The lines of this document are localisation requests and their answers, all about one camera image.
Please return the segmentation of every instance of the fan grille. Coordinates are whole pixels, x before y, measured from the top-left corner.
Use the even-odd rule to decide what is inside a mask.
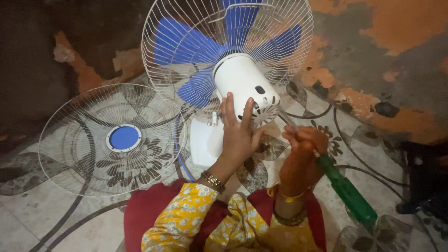
[[[39,160],[47,155],[63,167],[49,177],[56,185],[85,196],[112,196],[159,180],[185,144],[185,123],[174,104],[150,88],[114,84],[87,91],[59,108],[42,131]],[[133,147],[115,149],[111,133],[133,127]],[[42,169],[50,174],[45,164]]]
[[[258,13],[250,27],[247,38],[240,41],[239,37],[230,38],[226,35],[224,22],[225,9],[218,0],[199,1],[199,0],[172,0],[166,2],[157,0],[152,6],[147,18],[142,35],[142,57],[146,72],[151,79],[153,88],[166,100],[173,101],[180,106],[189,106],[178,95],[179,88],[189,81],[190,77],[200,70],[214,66],[217,61],[228,54],[234,52],[244,52],[253,57],[256,64],[264,73],[271,84],[281,86],[287,84],[292,76],[297,73],[308,55],[313,35],[313,19],[310,6],[306,0],[288,1],[288,0],[266,0],[262,6],[238,6],[237,8],[258,8]],[[201,59],[202,63],[195,62],[198,57],[195,53],[187,54],[186,63],[176,63],[173,59],[165,59],[163,64],[157,64],[155,60],[155,48],[160,47],[156,43],[156,36],[163,36],[158,29],[159,20],[162,17],[170,17],[182,24],[190,27],[187,35],[195,30],[202,32],[209,38],[212,38],[220,45],[235,44],[240,47],[228,48],[222,51],[220,47],[209,46],[206,57]],[[255,50],[258,46],[269,42],[278,37],[284,31],[291,27],[300,25],[302,31],[300,41],[294,53],[277,60],[263,60],[266,54],[280,50],[285,41],[274,43],[263,50]],[[238,34],[238,29],[247,29],[247,27],[231,27],[234,33]],[[207,42],[198,38],[194,46],[201,48],[207,46]],[[188,48],[179,45],[175,51],[188,52]],[[201,80],[204,85],[213,85],[212,74]],[[219,111],[220,101],[215,93],[210,97],[210,102],[204,107],[194,107],[206,115]]]

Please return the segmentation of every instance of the blue center cap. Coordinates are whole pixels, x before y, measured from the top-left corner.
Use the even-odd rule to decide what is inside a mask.
[[[126,150],[134,146],[138,138],[138,131],[134,127],[123,126],[112,132],[109,142],[115,149]]]

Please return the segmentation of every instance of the person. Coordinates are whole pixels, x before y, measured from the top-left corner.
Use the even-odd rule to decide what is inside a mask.
[[[248,197],[234,194],[227,205],[216,200],[258,148],[263,130],[252,130],[253,104],[249,98],[239,123],[233,95],[223,98],[223,151],[200,179],[157,184],[132,195],[124,218],[127,252],[326,251],[322,212],[312,190],[323,175],[314,151],[324,155],[328,138],[313,127],[284,128],[291,153],[278,185]]]

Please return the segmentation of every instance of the green screwdriver handle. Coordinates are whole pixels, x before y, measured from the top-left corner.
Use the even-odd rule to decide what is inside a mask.
[[[373,210],[350,180],[339,173],[330,157],[328,155],[318,156],[317,163],[355,219],[366,226],[374,225],[378,217],[375,210]]]

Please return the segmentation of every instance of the blue wire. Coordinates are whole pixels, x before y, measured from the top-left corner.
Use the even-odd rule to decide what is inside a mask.
[[[181,116],[181,113],[179,112],[179,114],[176,116],[176,119],[174,120],[175,125],[174,125],[174,146],[176,148],[176,151],[179,153],[178,159],[179,162],[181,164],[181,166],[184,168],[185,173],[187,174],[187,176],[190,178],[191,181],[195,182],[196,180],[193,178],[193,176],[190,174],[190,172],[188,171],[186,165],[185,165],[185,161],[184,161],[184,157],[182,156],[182,153],[179,151],[179,143],[177,141],[177,125],[179,123],[179,117]]]

